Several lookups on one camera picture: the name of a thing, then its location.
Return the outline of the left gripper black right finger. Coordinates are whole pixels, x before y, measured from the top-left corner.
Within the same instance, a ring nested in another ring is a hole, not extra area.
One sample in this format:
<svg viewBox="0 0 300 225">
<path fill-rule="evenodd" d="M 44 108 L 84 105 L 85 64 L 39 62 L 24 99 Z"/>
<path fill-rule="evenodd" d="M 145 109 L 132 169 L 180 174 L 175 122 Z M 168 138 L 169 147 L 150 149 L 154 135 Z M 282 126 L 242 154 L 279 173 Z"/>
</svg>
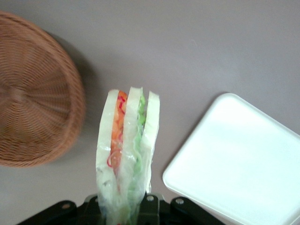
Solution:
<svg viewBox="0 0 300 225">
<path fill-rule="evenodd" d="M 139 208 L 139 225 L 160 224 L 160 201 L 162 195 L 159 193 L 146 193 Z"/>
</svg>

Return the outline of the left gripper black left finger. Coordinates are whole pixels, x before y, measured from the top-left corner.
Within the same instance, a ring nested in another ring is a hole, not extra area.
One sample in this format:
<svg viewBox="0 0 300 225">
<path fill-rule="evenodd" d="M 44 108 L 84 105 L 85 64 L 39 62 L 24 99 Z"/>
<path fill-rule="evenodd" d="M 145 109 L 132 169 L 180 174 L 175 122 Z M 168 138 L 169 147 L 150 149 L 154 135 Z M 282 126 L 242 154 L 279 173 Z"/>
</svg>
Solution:
<svg viewBox="0 0 300 225">
<path fill-rule="evenodd" d="M 84 225 L 104 225 L 105 220 L 100 212 L 97 194 L 89 195 L 84 200 L 86 204 L 83 216 Z"/>
</svg>

